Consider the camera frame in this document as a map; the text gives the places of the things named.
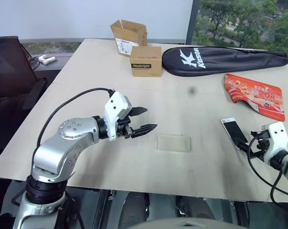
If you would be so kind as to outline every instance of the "phone screen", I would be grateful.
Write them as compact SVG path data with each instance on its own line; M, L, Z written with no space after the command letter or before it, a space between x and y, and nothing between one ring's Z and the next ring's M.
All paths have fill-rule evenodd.
M244 136L243 132L241 131L241 129L237 125L237 122L224 123L224 126L225 126L226 130L228 131L229 135L231 136L231 138L238 137L241 140L243 140L245 143L248 142L248 140Z

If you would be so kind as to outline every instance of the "white phone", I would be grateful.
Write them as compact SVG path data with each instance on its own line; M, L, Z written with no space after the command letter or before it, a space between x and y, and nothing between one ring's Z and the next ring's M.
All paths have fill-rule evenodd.
M234 118L224 118L221 120L221 123L231 139L239 138L245 143L248 142Z

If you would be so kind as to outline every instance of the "red advertisement paper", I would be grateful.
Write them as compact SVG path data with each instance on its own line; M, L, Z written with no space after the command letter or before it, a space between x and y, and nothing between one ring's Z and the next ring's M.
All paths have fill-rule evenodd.
M282 90L269 84L226 74L224 87L234 103L246 101L254 110L278 121L285 120Z

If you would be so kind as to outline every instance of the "cardboard box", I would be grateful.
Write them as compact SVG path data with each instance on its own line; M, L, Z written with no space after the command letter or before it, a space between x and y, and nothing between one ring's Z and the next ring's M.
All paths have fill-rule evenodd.
M161 47L134 46L130 56L133 76L161 77Z
M111 25L118 53L130 57L133 46L147 46L147 31L143 24L117 20Z

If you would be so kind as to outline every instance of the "cardboard sheet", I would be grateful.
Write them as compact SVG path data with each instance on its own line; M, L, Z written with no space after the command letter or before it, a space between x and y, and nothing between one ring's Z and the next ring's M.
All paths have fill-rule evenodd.
M174 47L161 46L162 51ZM133 106L148 108L131 118L132 127L148 123L158 127L139 138L105 139L90 146L81 153L69 186L270 201L270 187L255 176L245 154L235 150L220 120L234 117L248 140L251 130L274 120L245 103L234 104L224 89L224 74L193 78L164 70L162 74L161 78L133 77L129 58L117 54L114 41L85 40L1 154L0 177L25 180L39 131L50 113L83 90L107 87L122 92ZM236 74L282 89L288 133L288 66ZM93 92L70 103L50 122L42 142L65 119L103 115L107 100L107 93ZM258 159L253 164L274 182L277 171ZM278 186L288 192L286 178ZM275 199L288 202L277 191Z

